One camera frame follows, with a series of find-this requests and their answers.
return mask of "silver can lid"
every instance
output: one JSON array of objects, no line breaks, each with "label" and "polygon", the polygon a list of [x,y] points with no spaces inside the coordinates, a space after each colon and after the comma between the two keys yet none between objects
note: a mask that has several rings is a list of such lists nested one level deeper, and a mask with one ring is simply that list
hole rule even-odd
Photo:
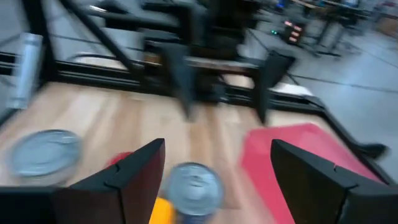
[{"label": "silver can lid", "polygon": [[49,175],[75,166],[81,139],[70,131],[46,130],[18,141],[11,151],[10,167],[19,177]]},{"label": "silver can lid", "polygon": [[187,162],[174,167],[167,183],[167,198],[182,214],[210,215],[223,201],[220,178],[201,164]]}]

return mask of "red cloth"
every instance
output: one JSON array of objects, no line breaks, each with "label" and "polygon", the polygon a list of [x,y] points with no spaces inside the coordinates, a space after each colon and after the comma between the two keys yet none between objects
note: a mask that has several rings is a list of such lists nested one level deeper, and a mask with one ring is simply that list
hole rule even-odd
[{"label": "red cloth", "polygon": [[369,179],[381,182],[348,149],[314,124],[255,129],[244,141],[241,161],[263,203],[278,224],[293,224],[271,162],[271,141],[281,139]]}]

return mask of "orange light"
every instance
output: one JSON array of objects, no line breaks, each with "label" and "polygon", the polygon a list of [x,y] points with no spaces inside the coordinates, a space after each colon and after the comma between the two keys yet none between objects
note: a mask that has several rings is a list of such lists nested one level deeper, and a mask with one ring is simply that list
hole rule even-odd
[{"label": "orange light", "polygon": [[294,26],[294,29],[297,30],[297,31],[299,31],[299,32],[302,30],[302,28],[301,28],[301,27],[298,27],[298,26]]}]

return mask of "desk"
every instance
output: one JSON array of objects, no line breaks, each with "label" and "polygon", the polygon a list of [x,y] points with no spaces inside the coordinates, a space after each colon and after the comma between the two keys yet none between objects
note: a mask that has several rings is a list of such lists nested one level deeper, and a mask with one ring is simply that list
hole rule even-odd
[{"label": "desk", "polygon": [[[82,62],[121,67],[96,59]],[[242,80],[234,79],[242,85]],[[276,91],[300,94],[299,86],[281,85]],[[0,132],[0,159],[21,137],[43,129],[67,129],[83,138],[84,149],[78,172],[67,182],[75,183],[101,170],[119,152],[133,151],[155,138],[165,138],[164,177],[176,164],[194,161],[214,169],[226,187],[226,197],[212,224],[274,223],[248,177],[238,166],[246,132],[261,128],[254,111],[231,105],[200,105],[195,121],[187,123],[174,98],[143,95],[88,86],[50,83],[31,106],[11,118]],[[313,123],[333,134],[319,117],[270,111],[269,126]],[[0,163],[0,184],[17,185]]]},{"label": "desk", "polygon": [[[356,7],[351,7],[351,6],[347,6],[345,4],[341,4],[341,3],[337,3],[334,1],[328,1],[328,0],[324,0],[322,1],[325,4],[329,5],[329,6],[333,6],[333,7],[337,7],[338,10],[350,10],[353,12],[360,12],[361,10],[356,8]],[[322,28],[321,34],[318,36],[317,38],[317,42],[315,43],[315,45],[320,45],[323,41],[323,38],[325,37],[325,34],[327,32],[327,30],[330,28],[330,26],[332,25],[332,23],[334,23],[336,21],[335,16],[328,16],[328,19],[325,21],[325,25]]]},{"label": "desk", "polygon": [[311,3],[308,3],[308,2],[305,2],[305,1],[301,1],[301,0],[292,0],[292,1],[297,3],[297,4],[300,4],[302,6],[309,7],[310,9],[321,8],[320,6],[316,6],[314,4],[311,4]]}]

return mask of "yellow object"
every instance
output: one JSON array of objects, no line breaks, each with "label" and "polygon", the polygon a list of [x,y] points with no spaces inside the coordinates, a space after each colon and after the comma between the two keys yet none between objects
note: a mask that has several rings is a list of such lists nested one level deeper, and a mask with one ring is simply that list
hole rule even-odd
[{"label": "yellow object", "polygon": [[157,197],[149,224],[172,224],[174,223],[174,209],[172,204]]}]

